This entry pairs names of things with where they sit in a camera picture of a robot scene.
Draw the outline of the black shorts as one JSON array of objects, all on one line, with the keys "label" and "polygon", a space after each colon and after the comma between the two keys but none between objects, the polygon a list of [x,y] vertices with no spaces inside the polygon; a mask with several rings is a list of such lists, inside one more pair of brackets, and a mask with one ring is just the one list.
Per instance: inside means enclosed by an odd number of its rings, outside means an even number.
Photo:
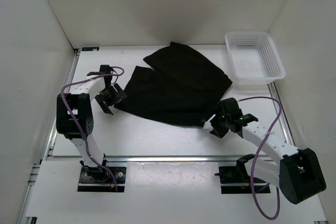
[{"label": "black shorts", "polygon": [[141,118],[185,127],[203,127],[233,84],[228,75],[192,47],[176,42],[136,66],[115,108]]}]

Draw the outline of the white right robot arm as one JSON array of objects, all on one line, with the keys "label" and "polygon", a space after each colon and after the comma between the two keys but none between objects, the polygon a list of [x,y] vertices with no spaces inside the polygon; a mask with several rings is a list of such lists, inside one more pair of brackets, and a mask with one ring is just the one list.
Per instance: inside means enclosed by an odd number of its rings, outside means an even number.
[{"label": "white right robot arm", "polygon": [[267,132],[266,128],[251,115],[244,115],[241,109],[216,109],[210,120],[211,134],[222,138],[233,132],[241,138],[260,147],[272,159],[266,162],[255,154],[248,154],[236,161],[229,171],[220,170],[217,175],[229,183],[247,183],[254,176],[280,189],[285,198],[298,204],[327,187],[316,153],[299,149],[285,143],[279,137]]}]

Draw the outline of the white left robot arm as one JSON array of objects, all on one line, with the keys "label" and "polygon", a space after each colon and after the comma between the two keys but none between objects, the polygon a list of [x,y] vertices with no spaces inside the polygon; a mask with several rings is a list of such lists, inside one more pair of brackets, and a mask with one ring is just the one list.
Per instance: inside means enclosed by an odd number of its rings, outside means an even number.
[{"label": "white left robot arm", "polygon": [[112,115],[110,107],[127,97],[117,84],[123,74],[121,67],[101,65],[99,71],[88,73],[84,80],[65,85],[57,96],[57,132],[77,148],[82,167],[98,182],[105,182],[113,175],[93,137],[91,103],[96,101],[103,113]]}]

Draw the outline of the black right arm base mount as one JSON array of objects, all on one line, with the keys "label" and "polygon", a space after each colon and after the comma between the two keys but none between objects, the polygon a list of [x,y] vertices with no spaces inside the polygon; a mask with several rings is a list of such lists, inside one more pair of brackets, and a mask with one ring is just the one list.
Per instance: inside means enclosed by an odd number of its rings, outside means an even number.
[{"label": "black right arm base mount", "polygon": [[233,166],[220,166],[215,176],[219,177],[221,194],[252,194],[250,176],[245,164],[252,161],[254,154],[248,154],[236,161]]}]

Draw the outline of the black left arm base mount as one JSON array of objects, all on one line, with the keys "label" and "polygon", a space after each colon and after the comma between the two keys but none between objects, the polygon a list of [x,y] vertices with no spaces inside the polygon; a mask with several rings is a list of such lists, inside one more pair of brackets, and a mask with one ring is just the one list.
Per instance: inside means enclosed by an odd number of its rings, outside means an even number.
[{"label": "black left arm base mount", "polygon": [[100,193],[123,193],[127,168],[122,166],[108,167],[116,180],[113,180],[110,173],[100,167],[85,166],[80,161],[81,171],[78,180],[78,192],[100,192]]}]

